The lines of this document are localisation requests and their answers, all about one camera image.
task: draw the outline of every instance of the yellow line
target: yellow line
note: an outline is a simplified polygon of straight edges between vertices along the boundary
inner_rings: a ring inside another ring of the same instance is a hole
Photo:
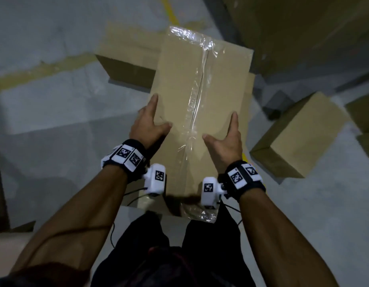
[[[76,70],[94,61],[97,61],[94,54],[83,53],[76,56],[68,56],[55,63],[41,63],[30,70],[9,73],[0,77],[0,91],[23,85],[33,80],[49,77],[59,72]]]
[[[168,0],[161,0],[164,6],[164,9],[166,10],[166,14],[168,16],[168,20],[172,25],[179,26],[179,21],[177,17],[175,16],[172,7],[170,5],[170,2]]]

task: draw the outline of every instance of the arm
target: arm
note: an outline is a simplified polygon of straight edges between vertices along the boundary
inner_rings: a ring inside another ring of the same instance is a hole
[[[130,138],[146,149],[171,129],[154,125],[158,95],[139,111]],[[56,212],[25,246],[12,272],[59,262],[76,270],[90,270],[109,234],[127,186],[127,175],[107,165]]]
[[[224,140],[203,135],[218,170],[224,173],[243,153],[238,115],[231,116]],[[244,229],[267,286],[338,286],[330,269],[261,189],[251,189],[239,199]]]

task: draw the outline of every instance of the wrist strap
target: wrist strap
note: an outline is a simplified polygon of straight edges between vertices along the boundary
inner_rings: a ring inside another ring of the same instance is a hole
[[[129,183],[138,180],[145,173],[146,149],[138,140],[128,139],[101,160],[102,168],[109,164],[123,168]]]
[[[238,202],[242,194],[250,189],[260,188],[266,192],[263,179],[255,167],[243,160],[235,161],[227,167],[223,183],[227,195],[235,198]]]

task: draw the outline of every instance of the hand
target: hand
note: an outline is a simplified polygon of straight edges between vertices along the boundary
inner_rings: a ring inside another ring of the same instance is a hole
[[[219,174],[225,173],[231,163],[241,160],[243,148],[238,127],[238,114],[233,112],[227,136],[224,140],[217,140],[208,134],[202,136]]]
[[[154,116],[158,105],[158,94],[153,94],[147,106],[139,110],[139,115],[131,127],[130,139],[141,142],[144,148],[149,149],[162,136],[166,136],[172,127],[172,123],[156,126]]]

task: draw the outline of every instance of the warehouse floor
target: warehouse floor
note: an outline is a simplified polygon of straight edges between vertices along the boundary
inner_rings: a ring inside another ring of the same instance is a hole
[[[181,25],[221,38],[202,0],[170,2]],[[146,104],[145,92],[108,83],[99,62],[85,57],[98,45],[106,23],[164,30],[169,18],[161,0],[0,0],[0,167],[12,227],[36,220],[38,229],[96,175],[100,159],[127,138],[137,110]],[[58,62],[64,68],[68,57],[76,55],[84,61],[72,71],[50,75],[42,67]],[[35,70],[44,76],[28,83],[19,78]],[[369,83],[340,94],[335,88],[368,71],[272,85],[258,77],[247,109],[252,113],[247,149],[273,123],[268,108],[285,108],[316,90],[343,106],[369,93]],[[270,198],[321,254],[341,286],[369,286],[369,159],[358,134],[355,125],[345,125],[305,179],[273,179],[261,169]],[[231,200],[228,204],[237,206]],[[142,213],[121,207],[114,240]],[[231,214],[240,220],[238,213]],[[172,245],[181,244],[187,223],[162,218]],[[241,244],[256,284],[264,286],[244,231]],[[111,249],[107,240],[94,268]]]

